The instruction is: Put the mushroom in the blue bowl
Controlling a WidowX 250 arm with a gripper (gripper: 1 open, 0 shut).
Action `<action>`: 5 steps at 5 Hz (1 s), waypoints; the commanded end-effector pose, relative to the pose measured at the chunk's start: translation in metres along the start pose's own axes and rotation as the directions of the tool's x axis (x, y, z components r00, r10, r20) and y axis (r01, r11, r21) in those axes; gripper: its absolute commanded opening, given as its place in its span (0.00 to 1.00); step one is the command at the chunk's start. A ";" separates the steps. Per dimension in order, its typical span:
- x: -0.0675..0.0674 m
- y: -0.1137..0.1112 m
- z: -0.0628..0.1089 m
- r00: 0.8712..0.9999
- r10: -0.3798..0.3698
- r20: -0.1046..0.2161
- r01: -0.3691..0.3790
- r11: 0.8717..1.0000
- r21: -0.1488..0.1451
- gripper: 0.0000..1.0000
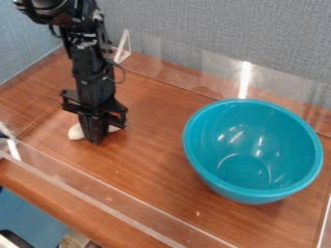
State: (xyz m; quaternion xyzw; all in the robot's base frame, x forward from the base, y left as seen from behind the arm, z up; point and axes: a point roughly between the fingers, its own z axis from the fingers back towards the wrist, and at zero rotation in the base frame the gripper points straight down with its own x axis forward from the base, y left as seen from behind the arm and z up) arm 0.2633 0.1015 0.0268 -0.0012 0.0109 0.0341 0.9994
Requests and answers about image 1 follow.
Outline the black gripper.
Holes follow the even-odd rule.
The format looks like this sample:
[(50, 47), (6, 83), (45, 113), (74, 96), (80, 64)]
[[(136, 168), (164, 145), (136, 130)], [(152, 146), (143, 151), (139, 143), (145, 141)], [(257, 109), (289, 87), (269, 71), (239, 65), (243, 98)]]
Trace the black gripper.
[(73, 90), (61, 92), (64, 110), (78, 116), (84, 138), (101, 143), (108, 126), (125, 127), (127, 107), (116, 100), (115, 68), (125, 73), (123, 66), (104, 58), (94, 46), (70, 49)]

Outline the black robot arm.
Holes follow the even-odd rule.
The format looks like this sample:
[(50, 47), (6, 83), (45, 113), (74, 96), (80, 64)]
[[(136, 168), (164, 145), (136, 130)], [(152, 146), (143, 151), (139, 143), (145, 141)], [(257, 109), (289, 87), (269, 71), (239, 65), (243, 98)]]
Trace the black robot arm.
[(115, 71), (104, 14), (96, 0), (12, 0), (29, 19), (49, 27), (72, 61), (76, 88), (61, 92), (61, 109), (76, 114), (82, 138), (100, 143), (110, 127), (123, 129), (127, 107), (115, 99)]

